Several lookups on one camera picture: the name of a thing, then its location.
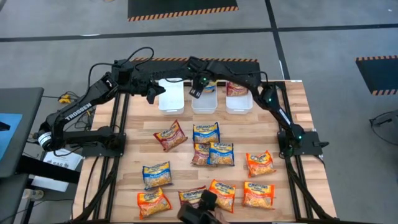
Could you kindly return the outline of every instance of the cable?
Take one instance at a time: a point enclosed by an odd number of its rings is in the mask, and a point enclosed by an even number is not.
[[[39,203],[33,205],[33,207],[38,206],[38,205],[40,205],[40,204],[43,203],[43,202],[61,202],[61,201],[66,201],[66,200],[72,200],[72,201],[73,201],[73,199],[44,200],[44,201],[41,201],[41,202],[39,202]],[[11,218],[11,217],[13,217],[13,216],[16,216],[17,214],[19,214],[19,213],[21,213],[21,212],[24,212],[24,211],[26,211],[26,210],[28,210],[28,208],[27,208],[27,209],[24,209],[24,210],[21,210],[21,211],[15,213],[15,214],[12,214],[12,215],[10,215],[10,216],[8,216],[8,217],[6,217],[6,218],[3,218],[2,220],[0,220],[0,223],[2,223],[3,221],[5,221],[5,220],[7,220],[7,219],[9,219],[9,218]]]
[[[373,125],[371,125],[371,129],[372,129],[373,133],[374,133],[377,137],[379,137],[380,139],[382,139],[383,141],[385,141],[385,142],[387,142],[387,143],[389,143],[389,144],[392,144],[393,146],[398,146],[398,143],[391,142],[391,141],[389,141],[389,140],[387,140],[387,139],[381,137],[381,136],[374,130]]]
[[[323,161],[323,155],[313,155],[315,156],[321,163],[323,164],[324,167],[326,167],[325,162]]]
[[[143,63],[146,63],[146,62],[152,60],[152,58],[154,58],[154,55],[155,55],[154,49],[153,49],[152,47],[141,47],[141,48],[137,49],[136,51],[134,51],[134,52],[126,59],[125,62],[123,62],[122,64],[120,64],[120,66],[122,66],[122,65],[124,65],[125,63],[129,62],[130,59],[131,59],[136,53],[138,53],[138,52],[140,52],[141,50],[144,50],[144,49],[149,49],[149,50],[152,52],[152,55],[151,55],[149,58],[147,58],[146,60],[144,60],[143,62],[137,63],[137,64],[135,65],[135,67],[138,66],[138,65],[142,65]]]
[[[80,100],[78,101],[78,103],[80,103],[81,101],[83,101],[83,100],[86,98],[87,93],[88,93],[88,90],[90,89],[91,72],[92,72],[93,69],[94,69],[96,66],[98,66],[98,65],[109,65],[109,66],[113,66],[113,64],[111,64],[111,63],[104,63],[104,62],[95,63],[93,66],[91,66],[90,71],[88,72],[88,81],[87,81],[87,89],[86,89],[86,92],[85,92],[85,94],[80,98]]]
[[[72,151],[70,151],[70,152],[68,152],[68,153],[66,153],[66,154],[64,154],[64,155],[57,155],[56,151],[53,151],[53,153],[54,153],[54,155],[57,156],[57,157],[69,156],[70,154],[76,152],[76,151],[79,150],[79,149],[81,149],[81,147],[78,147],[78,148],[76,148],[76,149],[74,149],[74,150],[72,150]]]
[[[70,218],[73,220],[73,204],[75,203],[75,200],[73,200],[72,205],[70,206]]]
[[[266,76],[266,82],[267,82],[267,84],[268,84],[268,74],[267,74],[266,72],[263,72],[263,71],[255,71],[255,72],[236,73],[236,72],[232,71],[228,66],[225,65],[225,67],[226,67],[231,73],[233,73],[234,75],[250,75],[250,74],[253,74],[253,73],[264,74],[264,75]]]
[[[26,140],[26,143],[29,143],[29,144],[39,144],[38,141],[29,141],[29,140]]]
[[[381,116],[383,116],[383,115],[385,115],[385,114],[389,114],[389,113],[392,113],[392,112],[394,112],[394,111],[388,111],[388,112],[379,114],[379,115],[377,115],[375,118],[370,119],[369,122],[371,123],[371,129],[372,129],[373,133],[374,133],[377,137],[379,137],[380,139],[382,139],[383,141],[385,141],[385,142],[387,142],[387,143],[389,143],[389,144],[392,144],[393,146],[398,146],[398,143],[389,141],[389,140],[383,138],[382,136],[380,136],[380,134],[378,134],[378,133],[376,132],[376,130],[374,129],[374,125],[373,125],[373,122],[374,122],[376,119],[378,119],[379,117],[381,117]]]
[[[85,190],[85,196],[83,197],[83,210],[85,209],[85,206],[86,206],[88,186],[90,184],[91,176],[93,175],[94,167],[95,167],[95,164],[97,163],[97,161],[98,161],[98,156],[95,158],[93,166],[91,167],[91,170],[90,170],[90,174],[88,176],[87,186],[86,186],[86,190]]]

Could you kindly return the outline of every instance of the hazard stripe tape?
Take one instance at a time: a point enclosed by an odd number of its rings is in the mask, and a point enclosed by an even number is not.
[[[187,61],[189,58],[152,58],[153,61]],[[202,60],[217,60],[220,62],[257,62],[257,59],[251,58],[201,58]],[[134,58],[131,61],[148,60],[147,57]]]
[[[383,60],[383,59],[397,59],[397,55],[387,55],[387,56],[375,56],[375,57],[357,57],[355,61],[362,61],[362,60]]]
[[[161,13],[161,14],[153,14],[146,16],[133,16],[128,18],[129,22],[136,21],[145,21],[151,19],[164,19],[164,18],[172,18],[172,17],[180,17],[180,16],[194,16],[200,14],[209,14],[209,13],[217,13],[217,12],[231,12],[239,10],[238,6],[228,6],[228,7],[218,7],[212,9],[199,9],[199,10],[189,10],[189,11],[180,11],[180,12],[170,12],[170,13]]]
[[[382,96],[382,95],[396,95],[398,93],[398,89],[392,90],[374,90],[372,95],[374,96]]]

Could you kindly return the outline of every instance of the paper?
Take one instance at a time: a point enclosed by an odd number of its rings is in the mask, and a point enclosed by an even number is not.
[[[59,149],[56,151],[57,155],[64,155],[70,151],[66,149]],[[75,170],[79,162],[81,161],[81,155],[76,153],[71,153],[67,156],[57,157],[53,152],[48,152],[44,157],[44,162],[53,164],[55,166],[64,167],[67,169]],[[46,177],[35,176],[32,182],[33,186],[43,187],[46,189],[56,190],[60,192],[65,192],[68,187],[68,182],[63,182],[59,180],[49,179]]]
[[[0,160],[8,148],[19,122],[22,119],[22,114],[2,114],[0,113],[0,121],[10,126],[8,131],[0,131]]]

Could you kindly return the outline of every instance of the ramen noodle packet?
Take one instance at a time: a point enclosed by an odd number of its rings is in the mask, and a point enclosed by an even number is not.
[[[193,142],[199,144],[220,142],[218,122],[212,125],[193,125]]]
[[[172,184],[170,162],[164,162],[152,167],[142,167],[142,175],[145,183],[145,190],[154,187]]]
[[[273,209],[274,204],[273,185],[261,185],[252,182],[244,182],[243,206]]]
[[[234,166],[234,144],[211,142],[207,164]]]
[[[139,219],[143,220],[149,215],[172,209],[172,205],[163,194],[161,188],[153,193],[139,192],[137,194],[137,204],[139,207]]]
[[[276,172],[268,150],[258,156],[246,153],[246,160],[248,162],[249,177]]]
[[[213,180],[209,191],[217,194],[216,203],[220,208],[234,213],[235,189],[235,185],[230,186]]]
[[[180,124],[175,120],[170,129],[162,131],[161,133],[155,133],[155,138],[163,146],[163,151],[167,152],[175,146],[185,142],[188,137],[185,137]]]
[[[217,82],[210,81],[207,86],[203,89],[202,93],[213,93],[217,88]]]
[[[193,156],[191,164],[198,166],[208,166],[207,159],[210,155],[209,144],[193,144],[195,155]]]
[[[233,82],[226,83],[226,96],[243,96],[247,95],[248,89]]]
[[[184,203],[190,203],[192,207],[198,208],[201,194],[206,190],[206,186],[198,187],[195,189],[190,189],[186,191],[178,191],[178,195],[180,196],[181,205]]]

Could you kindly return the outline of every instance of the gray carpet floor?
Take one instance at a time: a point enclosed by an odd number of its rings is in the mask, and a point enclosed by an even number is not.
[[[271,3],[278,27],[398,23],[396,0]],[[8,0],[0,11],[0,38],[271,27],[264,0],[238,0],[238,5],[236,12],[128,22],[127,0]],[[315,127],[321,140],[330,142],[324,156],[338,216],[359,222],[397,223],[398,147],[377,138],[368,119],[398,109],[398,97],[372,96],[354,58],[397,55],[398,29],[279,35],[290,78],[303,80]],[[262,32],[0,42],[0,88],[42,86],[49,96],[67,90],[82,95],[92,64],[126,58],[147,45],[155,49],[156,57],[257,58],[270,79],[283,78],[274,37],[271,32]],[[106,69],[96,68],[92,80]],[[56,100],[44,98],[33,130],[61,107]],[[377,131],[385,138],[397,139],[390,124]],[[29,145],[25,152],[38,156],[42,150]],[[75,191],[71,184],[65,193],[46,192],[46,198],[73,198]],[[63,222],[70,217],[70,207],[71,202],[45,202],[34,208],[30,222]]]

